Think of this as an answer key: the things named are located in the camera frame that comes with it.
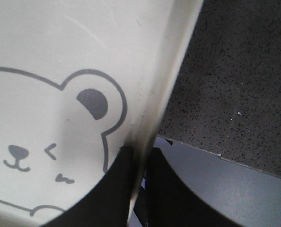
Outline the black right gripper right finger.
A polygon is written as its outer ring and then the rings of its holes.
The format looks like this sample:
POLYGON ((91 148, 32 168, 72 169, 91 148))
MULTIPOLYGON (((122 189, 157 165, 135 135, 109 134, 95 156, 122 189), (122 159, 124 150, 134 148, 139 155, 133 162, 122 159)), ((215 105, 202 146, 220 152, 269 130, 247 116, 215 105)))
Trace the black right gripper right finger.
POLYGON ((145 186, 140 188, 134 212, 143 227, 239 225, 191 191, 172 169, 159 148, 153 148, 148 156, 145 186))

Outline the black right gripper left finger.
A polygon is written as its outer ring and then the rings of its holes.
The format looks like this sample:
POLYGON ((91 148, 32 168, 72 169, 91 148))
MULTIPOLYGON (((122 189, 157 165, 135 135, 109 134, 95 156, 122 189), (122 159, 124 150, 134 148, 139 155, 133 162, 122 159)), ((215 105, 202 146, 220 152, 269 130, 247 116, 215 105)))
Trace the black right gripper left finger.
POLYGON ((45 227, 125 227, 133 185, 133 148, 121 147, 107 173, 76 205, 45 227))

